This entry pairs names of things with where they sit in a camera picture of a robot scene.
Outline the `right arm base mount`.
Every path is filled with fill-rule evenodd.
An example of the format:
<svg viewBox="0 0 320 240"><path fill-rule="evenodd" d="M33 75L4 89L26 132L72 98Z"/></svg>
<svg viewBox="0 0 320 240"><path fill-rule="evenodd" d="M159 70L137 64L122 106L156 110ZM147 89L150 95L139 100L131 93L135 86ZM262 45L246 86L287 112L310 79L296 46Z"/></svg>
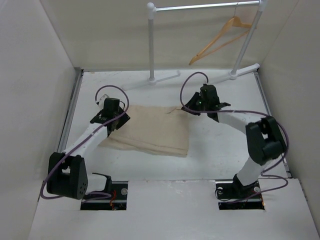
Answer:
<svg viewBox="0 0 320 240"><path fill-rule="evenodd" d="M258 181L240 191L236 190L232 180L215 182L215 197L219 210L265 210L261 188Z"/></svg>

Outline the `beige trousers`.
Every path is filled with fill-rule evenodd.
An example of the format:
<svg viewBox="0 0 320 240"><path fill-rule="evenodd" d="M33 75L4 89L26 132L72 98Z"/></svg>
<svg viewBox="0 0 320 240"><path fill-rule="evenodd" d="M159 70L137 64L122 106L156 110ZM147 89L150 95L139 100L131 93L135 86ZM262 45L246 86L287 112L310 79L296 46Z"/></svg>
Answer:
<svg viewBox="0 0 320 240"><path fill-rule="evenodd" d="M101 147L163 156L188 155L187 112L177 106L131 105L127 114L130 120L102 141Z"/></svg>

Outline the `wooden clothes hanger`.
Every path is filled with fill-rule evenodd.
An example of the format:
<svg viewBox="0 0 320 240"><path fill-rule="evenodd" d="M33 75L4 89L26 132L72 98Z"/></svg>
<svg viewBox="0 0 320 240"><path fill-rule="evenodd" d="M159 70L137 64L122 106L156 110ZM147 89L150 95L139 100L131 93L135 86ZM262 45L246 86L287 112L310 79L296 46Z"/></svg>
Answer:
<svg viewBox="0 0 320 240"><path fill-rule="evenodd" d="M206 27L205 33L197 38L197 52L190 58L188 63L190 66L249 34L253 24L237 15L239 6L238 2L234 6L233 15L224 18L225 22L219 19L217 26Z"/></svg>

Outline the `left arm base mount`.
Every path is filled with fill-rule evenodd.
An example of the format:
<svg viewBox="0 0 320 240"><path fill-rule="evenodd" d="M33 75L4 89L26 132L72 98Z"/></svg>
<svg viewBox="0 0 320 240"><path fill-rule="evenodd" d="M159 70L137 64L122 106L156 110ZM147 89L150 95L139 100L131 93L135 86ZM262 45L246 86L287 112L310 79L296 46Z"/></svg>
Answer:
<svg viewBox="0 0 320 240"><path fill-rule="evenodd" d="M127 181L113 181L106 190L88 194L80 204L81 211L125 211L128 199Z"/></svg>

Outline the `white clothes rack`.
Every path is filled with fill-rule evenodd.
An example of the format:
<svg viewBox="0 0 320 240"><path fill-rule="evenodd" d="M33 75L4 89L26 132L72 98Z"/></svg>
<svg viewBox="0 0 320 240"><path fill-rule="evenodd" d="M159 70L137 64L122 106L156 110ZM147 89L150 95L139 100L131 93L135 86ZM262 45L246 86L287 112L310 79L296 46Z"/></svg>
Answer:
<svg viewBox="0 0 320 240"><path fill-rule="evenodd" d="M235 80L254 72L258 63L241 65L267 5L265 0L215 0L213 3L158 6L146 4L148 69L122 85L124 91L177 79L182 70L226 68L216 80Z"/></svg>

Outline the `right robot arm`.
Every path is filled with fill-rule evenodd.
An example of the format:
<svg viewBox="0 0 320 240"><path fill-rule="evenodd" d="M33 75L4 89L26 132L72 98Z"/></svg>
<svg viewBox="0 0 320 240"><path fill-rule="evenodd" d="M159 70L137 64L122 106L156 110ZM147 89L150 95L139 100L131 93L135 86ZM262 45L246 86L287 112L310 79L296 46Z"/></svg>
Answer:
<svg viewBox="0 0 320 240"><path fill-rule="evenodd" d="M217 123L228 125L246 137L248 159L232 180L232 192L238 198L245 197L270 161L287 150L287 144L277 120L265 113L231 109L231 104L221 102L217 89L204 84L186 103L182 110L192 115L207 116Z"/></svg>

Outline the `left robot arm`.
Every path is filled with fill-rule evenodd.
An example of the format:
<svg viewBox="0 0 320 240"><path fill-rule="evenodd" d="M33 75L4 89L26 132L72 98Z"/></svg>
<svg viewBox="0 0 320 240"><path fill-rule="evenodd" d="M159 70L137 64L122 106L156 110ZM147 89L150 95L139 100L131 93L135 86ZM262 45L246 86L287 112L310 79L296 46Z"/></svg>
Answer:
<svg viewBox="0 0 320 240"><path fill-rule="evenodd" d="M107 97L99 101L102 109L90 120L87 129L74 144L62 152L53 152L48 162L40 196L43 199L67 197L81 200L88 194L100 199L112 195L112 186L107 183L110 176L101 173L87 174L85 158L110 134L130 120L117 98Z"/></svg>

